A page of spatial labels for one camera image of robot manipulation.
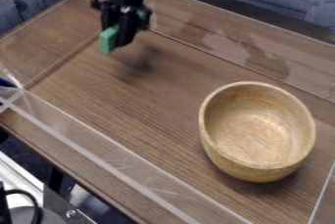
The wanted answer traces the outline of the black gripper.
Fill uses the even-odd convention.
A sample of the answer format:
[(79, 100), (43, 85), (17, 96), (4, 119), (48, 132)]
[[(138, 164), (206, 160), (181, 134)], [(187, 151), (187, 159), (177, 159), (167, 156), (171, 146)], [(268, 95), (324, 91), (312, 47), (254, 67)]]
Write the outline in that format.
[(90, 6), (100, 10), (100, 25), (106, 30), (119, 18), (118, 46), (128, 45), (140, 30), (148, 29), (151, 10), (143, 0), (91, 0)]

